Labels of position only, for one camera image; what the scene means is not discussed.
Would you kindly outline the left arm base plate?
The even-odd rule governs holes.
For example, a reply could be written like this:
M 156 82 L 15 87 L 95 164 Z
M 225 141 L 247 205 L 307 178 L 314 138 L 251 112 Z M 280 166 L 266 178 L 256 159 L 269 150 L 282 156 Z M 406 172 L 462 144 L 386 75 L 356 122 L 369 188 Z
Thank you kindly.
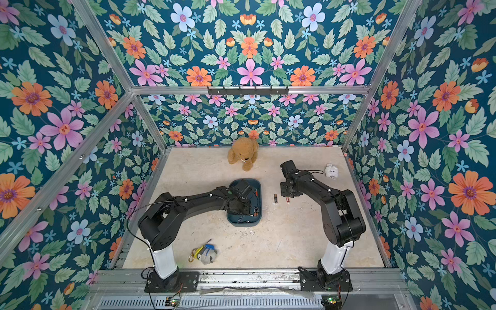
M 197 290 L 200 273 L 176 270 L 171 276 L 162 279 L 156 271 L 147 276 L 146 293 L 191 293 Z

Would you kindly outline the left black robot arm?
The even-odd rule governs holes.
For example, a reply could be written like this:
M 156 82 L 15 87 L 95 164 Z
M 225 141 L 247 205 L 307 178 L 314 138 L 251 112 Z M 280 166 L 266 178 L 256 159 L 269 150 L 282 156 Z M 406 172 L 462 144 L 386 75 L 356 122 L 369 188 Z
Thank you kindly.
M 261 184 L 250 178 L 193 196 L 161 194 L 138 221 L 152 255 L 155 275 L 160 280 L 169 280 L 179 273 L 172 244 L 184 221 L 204 213 L 224 211 L 233 226 L 255 226 L 261 219 L 261 209 Z

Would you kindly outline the teal plastic storage tray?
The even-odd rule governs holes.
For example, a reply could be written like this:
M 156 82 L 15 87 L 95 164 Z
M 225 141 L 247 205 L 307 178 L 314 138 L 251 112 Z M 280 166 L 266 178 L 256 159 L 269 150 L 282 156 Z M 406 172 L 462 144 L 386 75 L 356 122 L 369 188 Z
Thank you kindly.
M 230 183 L 230 187 L 236 187 L 243 179 L 234 180 Z M 235 227 L 253 227 L 256 226 L 262 218 L 262 187 L 258 180 L 248 178 L 244 179 L 251 190 L 248 199 L 251 203 L 249 214 L 229 214 L 227 220 Z

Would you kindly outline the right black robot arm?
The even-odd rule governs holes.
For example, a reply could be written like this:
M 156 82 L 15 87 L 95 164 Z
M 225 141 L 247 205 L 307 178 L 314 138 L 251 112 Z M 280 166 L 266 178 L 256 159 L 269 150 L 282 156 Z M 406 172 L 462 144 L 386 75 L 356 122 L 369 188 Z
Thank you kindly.
M 280 183 L 283 197 L 306 195 L 320 205 L 328 245 L 318 263 L 318 269 L 329 276 L 342 272 L 346 255 L 366 232 L 365 221 L 354 193 L 326 185 L 310 171 L 297 169 L 291 160 L 285 161 L 280 167 L 285 178 Z

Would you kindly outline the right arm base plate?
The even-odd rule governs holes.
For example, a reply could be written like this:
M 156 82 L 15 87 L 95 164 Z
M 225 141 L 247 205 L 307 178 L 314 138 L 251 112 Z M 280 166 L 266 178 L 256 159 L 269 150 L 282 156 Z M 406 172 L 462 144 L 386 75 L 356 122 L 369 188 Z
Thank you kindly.
M 299 267 L 298 274 L 302 291 L 344 291 L 346 293 L 353 290 L 350 273 L 346 269 L 334 275 L 328 275 L 321 267 L 316 271 Z

